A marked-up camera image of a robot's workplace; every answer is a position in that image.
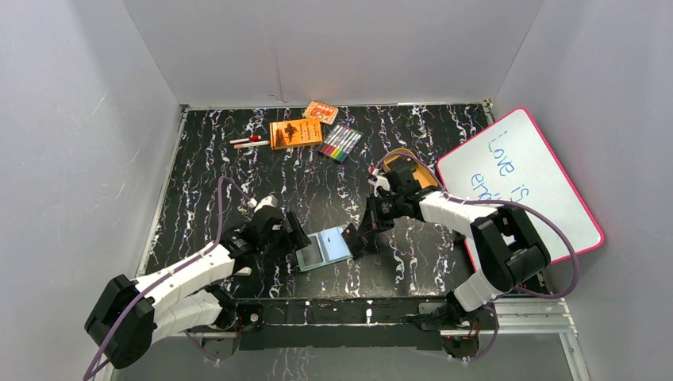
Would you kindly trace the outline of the black VIP credit card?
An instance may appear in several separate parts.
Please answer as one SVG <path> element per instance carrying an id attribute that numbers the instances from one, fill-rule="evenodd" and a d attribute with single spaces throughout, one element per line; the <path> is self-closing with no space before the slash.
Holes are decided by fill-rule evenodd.
<path id="1" fill-rule="evenodd" d="M 309 245 L 298 251 L 298 258 L 301 259 L 302 266 L 305 268 L 321 264 L 323 258 L 319 243 L 312 238 Z"/>

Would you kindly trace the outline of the green card holder wallet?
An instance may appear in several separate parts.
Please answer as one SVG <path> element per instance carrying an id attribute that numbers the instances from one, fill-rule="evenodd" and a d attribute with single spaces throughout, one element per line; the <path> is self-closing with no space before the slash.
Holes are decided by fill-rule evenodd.
<path id="1" fill-rule="evenodd" d="M 310 241 L 312 240 L 312 238 L 314 238 L 319 243 L 323 262 L 321 264 L 305 268 L 302 266 L 301 259 L 298 258 L 298 251 L 299 251 L 298 250 L 296 252 L 296 257 L 300 272 L 311 271 L 316 268 L 325 267 L 330 264 L 351 259 L 353 255 L 349 251 L 347 245 L 344 242 L 344 239 L 341 236 L 344 228 L 345 228 L 344 225 L 340 225 L 330 229 L 322 230 L 320 232 L 309 234 L 308 238 L 310 239 Z"/>

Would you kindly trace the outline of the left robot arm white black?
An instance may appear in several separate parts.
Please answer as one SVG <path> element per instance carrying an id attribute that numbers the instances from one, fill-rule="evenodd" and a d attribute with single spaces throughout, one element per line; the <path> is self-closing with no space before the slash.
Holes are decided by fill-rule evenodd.
<path id="1" fill-rule="evenodd" d="M 175 333 L 199 326 L 231 329 L 240 322 L 238 303 L 219 282 L 249 275 L 252 256 L 284 257 L 310 244 L 293 212 L 261 206 L 245 224 L 220 227 L 214 242 L 170 267 L 135 279 L 112 278 L 84 329 L 116 369 Z"/>

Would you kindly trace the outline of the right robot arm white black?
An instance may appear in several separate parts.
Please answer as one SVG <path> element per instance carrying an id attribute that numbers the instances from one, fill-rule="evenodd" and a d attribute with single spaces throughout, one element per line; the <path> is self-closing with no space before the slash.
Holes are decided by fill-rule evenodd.
<path id="1" fill-rule="evenodd" d="M 506 294 L 551 263 L 528 214 L 519 206 L 497 208 L 460 201 L 437 185 L 422 186 L 409 159 L 397 157 L 387 171 L 372 169 L 374 187 L 367 196 L 358 226 L 342 236 L 358 256 L 375 235 L 394 228 L 408 217 L 442 225 L 474 242 L 479 269 L 447 296 L 448 321 L 466 329 L 479 316 L 478 308 Z"/>

